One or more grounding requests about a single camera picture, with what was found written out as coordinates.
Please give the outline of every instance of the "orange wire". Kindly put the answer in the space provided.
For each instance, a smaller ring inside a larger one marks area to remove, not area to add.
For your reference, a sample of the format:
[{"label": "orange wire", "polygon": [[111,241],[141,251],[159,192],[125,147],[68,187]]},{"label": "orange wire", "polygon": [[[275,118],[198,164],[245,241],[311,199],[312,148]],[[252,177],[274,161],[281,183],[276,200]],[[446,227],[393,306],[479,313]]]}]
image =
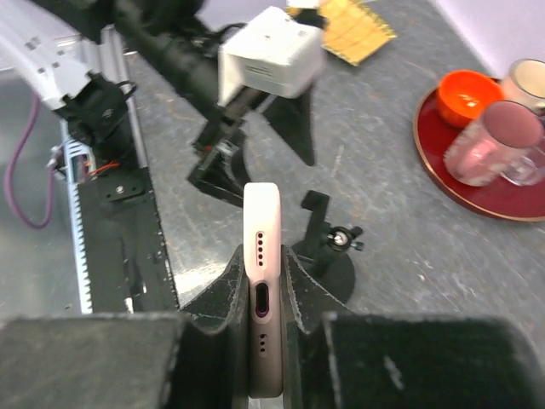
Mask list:
[{"label": "orange wire", "polygon": [[93,170],[91,173],[89,173],[90,176],[94,176],[97,173],[102,172],[103,170],[110,169],[110,168],[117,168],[119,166],[119,163],[117,162],[110,162],[109,164],[105,164],[104,166],[101,166],[97,170]]}]

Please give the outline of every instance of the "gray tabletop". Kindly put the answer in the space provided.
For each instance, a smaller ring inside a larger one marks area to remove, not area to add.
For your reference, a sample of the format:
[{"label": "gray tabletop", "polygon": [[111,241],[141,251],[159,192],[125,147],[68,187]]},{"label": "gray tabletop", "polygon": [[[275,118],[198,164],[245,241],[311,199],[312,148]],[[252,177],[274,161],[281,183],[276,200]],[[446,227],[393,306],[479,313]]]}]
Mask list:
[{"label": "gray tabletop", "polygon": [[[250,115],[247,164],[254,181],[282,194],[285,244],[299,239],[309,189],[332,197],[329,219],[357,224],[352,253],[360,313],[500,314],[521,328],[545,363],[545,229],[492,220],[446,198],[417,158],[412,118],[450,70],[481,70],[427,0],[372,7],[399,37],[358,68],[335,59],[318,81],[313,121],[318,164],[306,167],[258,115]],[[241,210],[185,181],[203,120],[137,55],[139,115],[181,301],[221,273],[242,240]]]}]

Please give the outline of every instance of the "charging port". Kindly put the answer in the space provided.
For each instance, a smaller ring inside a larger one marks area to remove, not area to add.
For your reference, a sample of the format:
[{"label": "charging port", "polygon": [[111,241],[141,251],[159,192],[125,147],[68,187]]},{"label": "charging port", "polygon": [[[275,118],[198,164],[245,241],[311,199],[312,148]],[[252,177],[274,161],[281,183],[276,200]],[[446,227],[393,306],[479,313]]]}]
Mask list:
[{"label": "charging port", "polygon": [[263,318],[269,312],[269,287],[265,283],[255,286],[255,314]]}]

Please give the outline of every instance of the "black round base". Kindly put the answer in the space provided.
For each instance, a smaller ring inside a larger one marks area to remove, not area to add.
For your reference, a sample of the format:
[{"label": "black round base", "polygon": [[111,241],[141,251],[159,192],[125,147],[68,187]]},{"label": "black round base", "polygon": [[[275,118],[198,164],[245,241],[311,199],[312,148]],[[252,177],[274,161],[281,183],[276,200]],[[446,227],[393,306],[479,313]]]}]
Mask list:
[{"label": "black round base", "polygon": [[[292,246],[297,254],[297,247],[300,243]],[[316,266],[300,259],[302,266],[313,279],[323,286],[333,297],[342,303],[346,303],[356,286],[356,269],[348,254],[343,254],[335,259],[321,276],[315,274]]]}]

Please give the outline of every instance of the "smartphone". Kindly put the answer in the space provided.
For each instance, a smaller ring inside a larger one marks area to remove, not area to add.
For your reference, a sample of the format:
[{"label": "smartphone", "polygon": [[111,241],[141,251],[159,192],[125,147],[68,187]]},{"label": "smartphone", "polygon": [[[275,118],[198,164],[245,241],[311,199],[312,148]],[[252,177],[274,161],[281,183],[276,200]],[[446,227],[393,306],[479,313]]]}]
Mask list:
[{"label": "smartphone", "polygon": [[244,187],[244,269],[250,282],[250,397],[283,390],[280,314],[280,192],[274,183]]}]

